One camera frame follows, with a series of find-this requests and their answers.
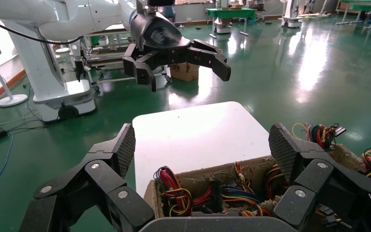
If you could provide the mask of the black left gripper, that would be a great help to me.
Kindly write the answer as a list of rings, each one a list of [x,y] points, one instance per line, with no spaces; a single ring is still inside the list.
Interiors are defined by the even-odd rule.
[[[221,50],[209,43],[183,37],[181,31],[162,14],[142,10],[130,23],[130,32],[135,43],[129,44],[123,55],[126,75],[135,78],[137,84],[146,85],[156,92],[156,64],[187,62],[210,68],[222,81],[231,76],[231,67]]]

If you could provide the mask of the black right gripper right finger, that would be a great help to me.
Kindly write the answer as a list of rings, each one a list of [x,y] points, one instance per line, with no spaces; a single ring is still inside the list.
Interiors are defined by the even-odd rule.
[[[276,123],[269,132],[272,157],[289,183],[275,215],[303,231],[319,204],[353,232],[371,232],[371,178],[337,163],[319,145],[291,135]]]

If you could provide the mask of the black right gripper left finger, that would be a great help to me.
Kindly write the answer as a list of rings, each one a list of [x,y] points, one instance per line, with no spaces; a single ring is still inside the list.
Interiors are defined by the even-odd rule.
[[[35,190],[20,231],[68,232],[92,207],[118,232],[140,231],[155,213],[125,181],[135,145],[130,123],[115,138],[94,144],[79,164]]]

